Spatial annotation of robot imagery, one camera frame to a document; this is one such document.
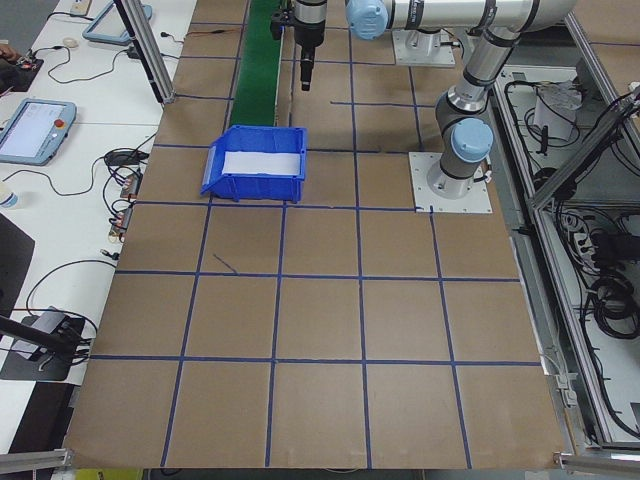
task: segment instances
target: white cylinder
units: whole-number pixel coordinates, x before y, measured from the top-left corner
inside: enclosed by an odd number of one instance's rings
[[[0,207],[11,208],[18,203],[18,196],[13,193],[9,186],[0,180]]]

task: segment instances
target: screen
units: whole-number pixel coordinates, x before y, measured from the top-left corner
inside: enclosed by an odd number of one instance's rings
[[[120,18],[120,14],[113,4],[109,7],[107,13],[100,18],[100,21],[96,23],[95,27],[91,29],[91,33],[106,37],[121,37],[126,31],[122,18]]]
[[[28,103],[0,145],[0,155],[33,158],[38,155],[63,105]]]
[[[8,317],[22,290],[35,242],[2,214],[0,239],[0,315]]]

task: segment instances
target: power strip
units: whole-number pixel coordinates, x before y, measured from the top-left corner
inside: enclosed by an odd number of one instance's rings
[[[91,8],[92,0],[73,0],[69,15],[72,17],[86,17]]]

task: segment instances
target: blue joint cap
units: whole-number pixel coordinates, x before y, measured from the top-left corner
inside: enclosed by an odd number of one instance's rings
[[[463,162],[481,162],[493,146],[493,131],[478,118],[465,118],[454,127],[451,146]]]
[[[347,22],[351,32],[362,40],[373,40],[384,33],[389,13],[381,0],[350,0]]]

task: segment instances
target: brown cardboard surface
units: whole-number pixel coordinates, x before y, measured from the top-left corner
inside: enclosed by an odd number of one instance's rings
[[[436,275],[433,233],[426,215],[366,211],[360,214],[360,219],[362,270],[365,275]]]
[[[376,360],[448,360],[437,282],[364,284],[367,357]]]
[[[552,468],[562,437],[539,367],[459,367],[475,468]]]
[[[636,0],[579,0],[574,12],[592,42],[640,44],[637,8]]]
[[[519,283],[448,282],[445,293],[457,359],[539,360]]]
[[[228,98],[235,59],[183,58],[173,79],[178,95]]]
[[[181,381],[169,446],[171,465],[262,467],[269,366],[190,362]]]
[[[276,273],[281,223],[279,208],[214,207],[202,271]]]
[[[178,97],[164,107],[156,143],[208,147],[224,133],[227,103],[226,100]]]
[[[270,357],[275,293],[273,278],[201,277],[187,354]]]
[[[272,467],[366,466],[362,367],[276,367]]]
[[[116,275],[92,353],[179,355],[193,277]]]
[[[288,210],[283,268],[290,274],[357,275],[354,212]]]
[[[65,447],[78,468],[160,465],[177,362],[91,362]]]
[[[219,35],[201,34],[212,30],[225,30],[226,33]],[[191,32],[197,32],[197,34],[192,33],[185,37],[182,57],[235,58],[238,55],[242,29],[237,24],[225,24],[224,22],[216,23],[213,26],[212,24],[196,24],[189,27],[189,33]]]
[[[353,153],[307,153],[301,205],[355,206],[355,190]]]
[[[154,147],[138,199],[147,202],[207,203],[197,188],[207,163],[207,149]]]
[[[278,356],[359,358],[358,288],[357,280],[285,278],[280,294]]]
[[[450,367],[372,365],[367,375],[373,460],[379,468],[465,467]]]
[[[202,206],[136,205],[118,269],[195,271],[206,216]]]
[[[414,208],[409,169],[405,155],[358,155],[360,205]]]
[[[390,34],[350,38],[329,0],[311,92],[292,32],[281,69],[278,124],[309,135],[302,201],[198,195],[246,6],[198,2],[218,23],[189,31],[229,31],[185,40],[176,85],[196,98],[165,110],[67,443],[100,467],[548,466],[495,191],[493,215],[413,211],[406,153],[441,151],[430,105],[459,72],[389,66]]]

